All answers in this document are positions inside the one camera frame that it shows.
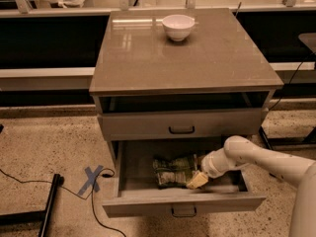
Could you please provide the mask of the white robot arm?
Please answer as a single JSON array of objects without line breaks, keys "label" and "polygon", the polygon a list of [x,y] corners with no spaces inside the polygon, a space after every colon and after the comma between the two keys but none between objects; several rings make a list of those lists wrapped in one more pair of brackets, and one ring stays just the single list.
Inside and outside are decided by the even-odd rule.
[{"label": "white robot arm", "polygon": [[187,182],[197,189],[209,178],[254,164],[297,188],[288,237],[316,237],[316,161],[257,146],[235,135],[222,148],[204,156],[200,169]]}]

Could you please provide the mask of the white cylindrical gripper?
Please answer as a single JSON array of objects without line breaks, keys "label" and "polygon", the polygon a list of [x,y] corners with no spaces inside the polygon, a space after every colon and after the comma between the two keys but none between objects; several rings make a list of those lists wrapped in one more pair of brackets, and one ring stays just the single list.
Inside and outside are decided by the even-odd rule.
[{"label": "white cylindrical gripper", "polygon": [[202,187],[208,182],[208,177],[212,179],[223,176],[226,172],[236,170],[237,161],[229,158],[223,148],[212,151],[197,158],[197,163],[201,164],[201,171],[196,171],[187,181],[186,187],[194,190]]}]

